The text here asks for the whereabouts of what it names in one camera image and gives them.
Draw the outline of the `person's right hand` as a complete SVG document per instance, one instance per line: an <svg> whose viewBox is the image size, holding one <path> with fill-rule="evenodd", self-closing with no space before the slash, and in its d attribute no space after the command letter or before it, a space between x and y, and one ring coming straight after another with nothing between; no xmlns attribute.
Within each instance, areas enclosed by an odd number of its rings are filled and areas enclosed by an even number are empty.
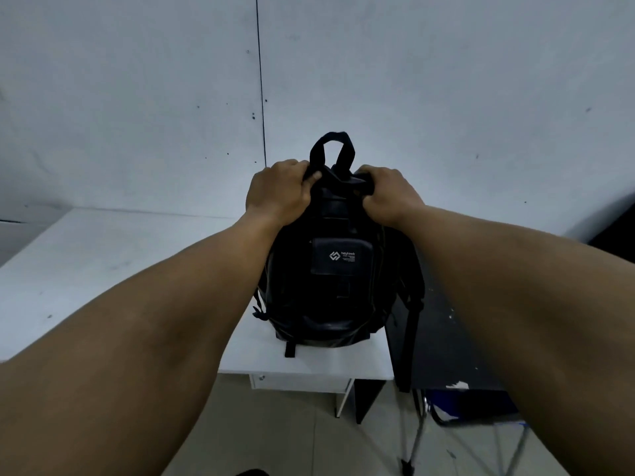
<svg viewBox="0 0 635 476"><path fill-rule="evenodd" d="M420 221L426 205L401 172L393 169L392 193L363 197L362 207L374 222L408 233Z"/></svg>

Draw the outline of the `person's left hand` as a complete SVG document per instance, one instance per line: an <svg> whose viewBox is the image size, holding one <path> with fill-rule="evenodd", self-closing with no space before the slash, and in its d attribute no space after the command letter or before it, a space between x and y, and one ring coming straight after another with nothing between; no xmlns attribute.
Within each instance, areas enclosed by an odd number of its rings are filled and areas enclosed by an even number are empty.
<svg viewBox="0 0 635 476"><path fill-rule="evenodd" d="M297 220L309 207L311 194L299 194L300 177L307 177L309 162L276 162L253 176L246 197L246 213L267 218L281 228Z"/></svg>

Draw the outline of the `black backpack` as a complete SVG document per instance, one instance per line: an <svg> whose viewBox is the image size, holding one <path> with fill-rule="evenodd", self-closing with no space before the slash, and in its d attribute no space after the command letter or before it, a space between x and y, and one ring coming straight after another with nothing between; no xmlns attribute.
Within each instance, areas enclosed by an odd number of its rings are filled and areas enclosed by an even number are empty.
<svg viewBox="0 0 635 476"><path fill-rule="evenodd" d="M400 298L408 317L396 376L408 391L425 282L413 242L363 209L375 184L370 174L351 172L354 157L346 132L326 133L311 148L303 180L321 178L306 210L274 240L253 316L272 324L291 359L298 345L339 348L369 339Z"/></svg>

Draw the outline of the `person's right forearm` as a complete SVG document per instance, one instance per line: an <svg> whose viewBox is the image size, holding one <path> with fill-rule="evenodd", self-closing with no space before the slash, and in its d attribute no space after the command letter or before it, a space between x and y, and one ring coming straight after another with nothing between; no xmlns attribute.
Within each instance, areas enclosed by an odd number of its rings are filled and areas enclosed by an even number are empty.
<svg viewBox="0 0 635 476"><path fill-rule="evenodd" d="M393 224L567 472L635 476L635 264L422 204Z"/></svg>

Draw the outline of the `person's left forearm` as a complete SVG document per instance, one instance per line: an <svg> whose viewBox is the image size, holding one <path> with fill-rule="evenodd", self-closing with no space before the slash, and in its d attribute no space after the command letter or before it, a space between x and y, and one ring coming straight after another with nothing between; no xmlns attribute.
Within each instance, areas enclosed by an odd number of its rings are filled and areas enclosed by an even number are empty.
<svg viewBox="0 0 635 476"><path fill-rule="evenodd" d="M294 218L251 207L0 363L0 476L161 476Z"/></svg>

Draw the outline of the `black table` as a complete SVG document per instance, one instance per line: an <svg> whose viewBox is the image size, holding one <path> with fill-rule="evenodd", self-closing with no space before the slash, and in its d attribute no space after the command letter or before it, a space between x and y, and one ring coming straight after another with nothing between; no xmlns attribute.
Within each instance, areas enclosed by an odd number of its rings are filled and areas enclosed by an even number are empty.
<svg viewBox="0 0 635 476"><path fill-rule="evenodd" d="M465 381L470 390L504 391L413 244L401 242L390 261L399 277L384 329L398 389L446 390Z"/></svg>

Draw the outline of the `white table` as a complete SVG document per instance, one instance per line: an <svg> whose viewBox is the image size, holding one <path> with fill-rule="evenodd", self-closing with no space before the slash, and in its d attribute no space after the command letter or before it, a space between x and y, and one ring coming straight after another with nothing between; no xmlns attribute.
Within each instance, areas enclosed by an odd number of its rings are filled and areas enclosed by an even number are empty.
<svg viewBox="0 0 635 476"><path fill-rule="evenodd" d="M130 276L205 236L232 218L73 209L0 266L0 363L71 313ZM253 389L337 395L340 415L361 382L394 380L383 329L341 348L298 346L293 358L273 327L244 312L218 373L248 375Z"/></svg>

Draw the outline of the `blue chair with metal legs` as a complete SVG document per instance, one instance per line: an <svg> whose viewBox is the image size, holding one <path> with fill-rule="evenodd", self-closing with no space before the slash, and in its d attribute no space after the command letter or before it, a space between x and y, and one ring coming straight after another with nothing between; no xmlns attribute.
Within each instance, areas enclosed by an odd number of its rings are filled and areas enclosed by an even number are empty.
<svg viewBox="0 0 635 476"><path fill-rule="evenodd" d="M415 474L415 458L429 416L437 426L445 429L495 426L507 423L520 424L523 427L520 439L504 471L504 476L515 476L527 444L530 427L507 392L499 390L413 389L411 394L418 416L418 428L408 459L401 460L401 476L414 476Z"/></svg>

